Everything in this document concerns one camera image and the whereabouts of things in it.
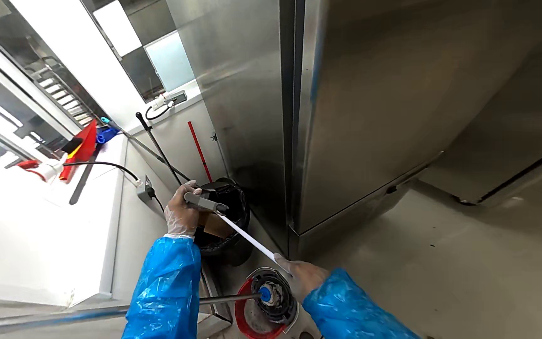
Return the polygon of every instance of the stainless steel wall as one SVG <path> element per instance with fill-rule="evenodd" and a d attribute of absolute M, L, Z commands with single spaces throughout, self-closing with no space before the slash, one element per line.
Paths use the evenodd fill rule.
<path fill-rule="evenodd" d="M 462 200 L 480 203 L 541 158 L 542 45 L 422 180 Z M 518 186 L 509 185 L 501 189 Z"/>
<path fill-rule="evenodd" d="M 542 42 L 542 0 L 413 3 L 329 4 L 298 234 L 444 150 Z"/>
<path fill-rule="evenodd" d="M 231 176 L 259 218 L 285 225 L 278 2 L 167 4 Z"/>

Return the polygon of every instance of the stainless steel refrigerator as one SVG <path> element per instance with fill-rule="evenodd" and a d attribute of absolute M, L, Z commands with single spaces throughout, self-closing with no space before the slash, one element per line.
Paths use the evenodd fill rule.
<path fill-rule="evenodd" d="M 291 258 L 394 206 L 542 42 L 542 0 L 167 0 L 230 175 Z"/>

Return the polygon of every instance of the gray floor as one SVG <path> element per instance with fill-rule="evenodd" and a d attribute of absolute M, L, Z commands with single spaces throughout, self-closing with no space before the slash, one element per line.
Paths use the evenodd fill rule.
<path fill-rule="evenodd" d="M 253 234 L 272 246 L 257 223 Z M 542 337 L 542 182 L 491 209 L 462 206 L 419 183 L 314 263 L 345 268 L 419 334 Z M 244 266 L 225 270 L 219 276 L 225 293 L 235 293 L 256 267 L 270 265 L 255 253 Z M 221 337 L 243 336 L 234 326 Z"/>

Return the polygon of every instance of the hand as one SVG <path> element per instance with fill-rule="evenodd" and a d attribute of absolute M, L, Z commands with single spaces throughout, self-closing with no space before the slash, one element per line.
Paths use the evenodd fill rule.
<path fill-rule="evenodd" d="M 194 236 L 196 233 L 199 217 L 198 210 L 189 207 L 183 198 L 187 192 L 192 192 L 195 195 L 200 195 L 202 193 L 201 188 L 193 188 L 195 185 L 196 181 L 191 180 L 179 186 L 175 195 L 164 208 L 164 218 L 166 219 L 166 225 L 168 227 L 167 234 L 172 237 L 182 235 Z"/>
<path fill-rule="evenodd" d="M 310 262 L 289 261 L 281 254 L 274 254 L 275 262 L 293 277 L 290 281 L 290 288 L 294 297 L 299 302 L 305 299 L 313 289 L 321 287 L 323 282 L 329 277 L 329 272 L 317 267 Z"/>

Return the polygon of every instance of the power outlet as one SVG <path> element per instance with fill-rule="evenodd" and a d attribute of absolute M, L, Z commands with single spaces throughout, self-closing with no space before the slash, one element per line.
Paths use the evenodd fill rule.
<path fill-rule="evenodd" d="M 152 200 L 152 197 L 150 196 L 150 192 L 152 191 L 152 182 L 150 179 L 146 178 L 141 181 L 139 186 L 137 187 L 137 196 L 139 199 L 141 199 L 144 203 L 149 202 Z"/>

